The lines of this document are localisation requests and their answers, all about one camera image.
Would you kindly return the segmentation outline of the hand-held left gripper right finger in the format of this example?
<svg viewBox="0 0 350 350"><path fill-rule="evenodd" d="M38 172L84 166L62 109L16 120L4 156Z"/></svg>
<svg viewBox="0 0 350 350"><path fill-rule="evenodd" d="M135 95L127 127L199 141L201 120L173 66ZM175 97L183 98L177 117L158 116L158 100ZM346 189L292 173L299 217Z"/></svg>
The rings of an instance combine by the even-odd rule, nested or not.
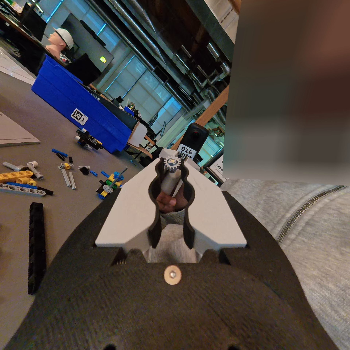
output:
<svg viewBox="0 0 350 350"><path fill-rule="evenodd" d="M219 187L203 176L193 162L181 165L185 207L183 238L189 249L199 255L206 250L244 248L245 239Z"/></svg>

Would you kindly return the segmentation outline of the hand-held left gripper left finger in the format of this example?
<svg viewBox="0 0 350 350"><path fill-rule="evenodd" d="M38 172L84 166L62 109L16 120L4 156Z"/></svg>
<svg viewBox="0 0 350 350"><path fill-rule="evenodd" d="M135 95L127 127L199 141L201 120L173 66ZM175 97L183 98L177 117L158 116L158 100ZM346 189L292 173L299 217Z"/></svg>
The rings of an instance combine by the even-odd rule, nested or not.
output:
<svg viewBox="0 0 350 350"><path fill-rule="evenodd" d="M164 159L159 157L122 187L95 240L97 247L145 253L157 246L162 229L156 199L163 174Z"/></svg>

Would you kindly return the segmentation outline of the grey lego gear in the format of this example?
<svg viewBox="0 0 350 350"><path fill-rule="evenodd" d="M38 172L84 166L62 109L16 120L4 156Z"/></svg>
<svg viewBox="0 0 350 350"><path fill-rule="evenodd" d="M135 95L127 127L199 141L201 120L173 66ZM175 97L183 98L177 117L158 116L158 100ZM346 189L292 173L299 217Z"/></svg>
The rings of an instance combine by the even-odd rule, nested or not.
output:
<svg viewBox="0 0 350 350"><path fill-rule="evenodd" d="M176 172L182 162L182 156L176 155L176 156L168 156L164 158L164 169L166 171L169 171L170 173Z"/></svg>

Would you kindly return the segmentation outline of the colourful lego gear assembly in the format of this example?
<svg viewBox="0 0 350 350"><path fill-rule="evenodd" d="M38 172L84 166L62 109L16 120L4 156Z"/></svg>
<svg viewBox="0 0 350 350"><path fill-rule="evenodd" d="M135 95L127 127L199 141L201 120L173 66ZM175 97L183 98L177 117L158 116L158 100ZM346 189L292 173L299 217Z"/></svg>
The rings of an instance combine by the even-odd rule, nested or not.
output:
<svg viewBox="0 0 350 350"><path fill-rule="evenodd" d="M126 167L121 173L113 172L112 174L107 174L104 171L101 171L101 174L106 177L105 181L100 180L100 187L96 190L97 196L103 200L107 196L109 196L116 189L120 189L122 187L122 182L124 180L124 173L128 167Z"/></svg>

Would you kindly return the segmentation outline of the person's right forearm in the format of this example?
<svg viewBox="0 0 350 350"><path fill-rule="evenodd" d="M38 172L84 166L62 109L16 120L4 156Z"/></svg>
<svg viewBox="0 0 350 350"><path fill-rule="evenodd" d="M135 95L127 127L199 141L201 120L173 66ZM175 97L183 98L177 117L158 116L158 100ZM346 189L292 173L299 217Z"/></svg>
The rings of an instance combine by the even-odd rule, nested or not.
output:
<svg viewBox="0 0 350 350"><path fill-rule="evenodd" d="M156 248L150 247L148 251L148 263L177 265L198 262L198 254L194 249L189 249L184 241L184 215L184 209L178 212L162 213L160 215L161 237Z"/></svg>

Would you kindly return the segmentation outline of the long black lego beam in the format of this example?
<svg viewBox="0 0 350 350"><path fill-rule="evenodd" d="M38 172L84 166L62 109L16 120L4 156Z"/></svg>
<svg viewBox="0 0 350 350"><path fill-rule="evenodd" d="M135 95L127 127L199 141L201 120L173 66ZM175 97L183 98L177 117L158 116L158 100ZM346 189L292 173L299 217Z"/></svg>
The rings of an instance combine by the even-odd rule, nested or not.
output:
<svg viewBox="0 0 350 350"><path fill-rule="evenodd" d="M46 273L44 207L33 202L29 208L28 294L37 293Z"/></svg>

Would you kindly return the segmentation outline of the short grey lego beam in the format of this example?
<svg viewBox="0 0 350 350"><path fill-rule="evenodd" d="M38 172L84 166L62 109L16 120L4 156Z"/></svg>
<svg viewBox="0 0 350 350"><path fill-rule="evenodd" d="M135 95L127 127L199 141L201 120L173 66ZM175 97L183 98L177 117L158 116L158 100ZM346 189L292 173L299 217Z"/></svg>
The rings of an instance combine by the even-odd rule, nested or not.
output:
<svg viewBox="0 0 350 350"><path fill-rule="evenodd" d="M7 185L6 183L0 184L0 191L4 193L30 195L35 197L46 196L46 193L43 190L28 189L28 188L19 187L19 186L11 186L11 185Z"/></svg>

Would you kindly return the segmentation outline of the grey and black lego connector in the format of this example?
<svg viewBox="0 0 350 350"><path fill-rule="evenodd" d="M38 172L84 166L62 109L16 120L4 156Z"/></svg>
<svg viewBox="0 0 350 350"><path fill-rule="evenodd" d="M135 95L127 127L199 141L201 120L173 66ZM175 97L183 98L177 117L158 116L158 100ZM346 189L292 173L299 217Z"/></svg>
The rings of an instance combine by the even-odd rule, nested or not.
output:
<svg viewBox="0 0 350 350"><path fill-rule="evenodd" d="M16 166L16 165L13 165L13 164L8 163L8 162L3 162L2 165L5 166L6 168L13 170L14 172L28 171L29 170L29 168L27 166L23 166L23 165Z"/></svg>

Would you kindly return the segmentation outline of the person's right hand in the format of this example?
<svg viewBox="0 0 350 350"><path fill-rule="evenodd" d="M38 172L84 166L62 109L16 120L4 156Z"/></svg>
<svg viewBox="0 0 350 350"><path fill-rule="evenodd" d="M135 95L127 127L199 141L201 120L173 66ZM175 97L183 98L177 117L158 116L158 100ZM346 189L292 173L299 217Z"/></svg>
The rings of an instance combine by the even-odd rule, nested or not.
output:
<svg viewBox="0 0 350 350"><path fill-rule="evenodd" d="M156 198L156 201L159 206L160 212L169 213L176 211L176 198L164 193L163 191L160 192L160 194Z"/></svg>

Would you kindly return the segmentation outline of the wooden beam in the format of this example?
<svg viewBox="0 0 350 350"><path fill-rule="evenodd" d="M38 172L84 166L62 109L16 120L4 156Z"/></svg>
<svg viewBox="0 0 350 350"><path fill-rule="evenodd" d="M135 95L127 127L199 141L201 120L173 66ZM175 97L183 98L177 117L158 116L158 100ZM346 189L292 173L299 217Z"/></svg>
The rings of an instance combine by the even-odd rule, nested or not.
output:
<svg viewBox="0 0 350 350"><path fill-rule="evenodd" d="M223 112L220 112L220 109L227 103L229 95L229 84L226 88L220 93L216 94L212 88L208 88L205 92L209 98L211 104L207 109L197 118L195 121L196 124L205 126L207 123L214 119L218 124L218 127L225 132L226 124L226 115Z"/></svg>

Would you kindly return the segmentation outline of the brown and white cardboard box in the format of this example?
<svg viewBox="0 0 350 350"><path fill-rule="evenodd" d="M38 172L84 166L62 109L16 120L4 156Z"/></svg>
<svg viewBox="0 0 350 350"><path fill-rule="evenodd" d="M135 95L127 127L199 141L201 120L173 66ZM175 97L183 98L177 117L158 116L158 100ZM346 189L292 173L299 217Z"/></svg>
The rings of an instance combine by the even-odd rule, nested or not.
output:
<svg viewBox="0 0 350 350"><path fill-rule="evenodd" d="M137 153L143 153L146 156L149 156L153 159L153 156L149 151L147 151L144 147L141 146L141 142L146 139L148 143L150 143L151 148L156 145L156 142L149 138L147 135L147 128L145 125L141 124L139 121L135 125L128 142L126 143L129 147L136 150Z"/></svg>

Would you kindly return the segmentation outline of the white framed sign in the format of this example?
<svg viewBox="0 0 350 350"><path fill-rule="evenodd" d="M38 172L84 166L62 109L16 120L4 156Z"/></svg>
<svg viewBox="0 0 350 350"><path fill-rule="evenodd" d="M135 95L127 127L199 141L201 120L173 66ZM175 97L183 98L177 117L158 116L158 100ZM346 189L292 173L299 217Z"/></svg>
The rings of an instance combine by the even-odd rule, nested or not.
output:
<svg viewBox="0 0 350 350"><path fill-rule="evenodd" d="M204 170L221 186L227 179L223 177L223 149L217 152L206 164Z"/></svg>

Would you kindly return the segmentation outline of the mannequin head white helmet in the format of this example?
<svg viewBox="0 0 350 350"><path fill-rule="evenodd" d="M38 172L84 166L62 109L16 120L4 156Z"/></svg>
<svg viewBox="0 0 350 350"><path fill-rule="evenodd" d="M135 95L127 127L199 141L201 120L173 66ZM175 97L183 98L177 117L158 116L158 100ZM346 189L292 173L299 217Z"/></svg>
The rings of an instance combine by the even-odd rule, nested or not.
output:
<svg viewBox="0 0 350 350"><path fill-rule="evenodd" d="M71 50L74 45L72 36L63 28L54 29L54 32L50 34L48 41L49 45L46 45L45 49L57 59L60 59L63 50Z"/></svg>

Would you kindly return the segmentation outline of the white paper sheets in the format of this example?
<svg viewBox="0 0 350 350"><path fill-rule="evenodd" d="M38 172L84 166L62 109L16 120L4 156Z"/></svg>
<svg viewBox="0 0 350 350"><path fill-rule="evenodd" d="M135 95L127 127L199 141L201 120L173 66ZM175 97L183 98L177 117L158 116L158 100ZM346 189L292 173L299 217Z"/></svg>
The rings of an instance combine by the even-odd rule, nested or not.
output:
<svg viewBox="0 0 350 350"><path fill-rule="evenodd" d="M33 85L36 76L21 65L6 50L0 48L0 71L20 81Z"/></svg>

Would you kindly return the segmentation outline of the large dark wall screen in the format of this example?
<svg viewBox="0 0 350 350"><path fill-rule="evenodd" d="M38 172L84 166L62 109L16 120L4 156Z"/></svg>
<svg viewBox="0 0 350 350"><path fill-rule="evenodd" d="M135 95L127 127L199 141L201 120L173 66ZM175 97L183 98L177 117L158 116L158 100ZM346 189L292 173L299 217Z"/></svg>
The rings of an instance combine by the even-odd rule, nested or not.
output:
<svg viewBox="0 0 350 350"><path fill-rule="evenodd" d="M85 22L78 20L73 14L69 14L61 27L66 29L73 38L73 48L69 51L73 60L86 54L100 72L107 68L113 60L113 55Z"/></svg>

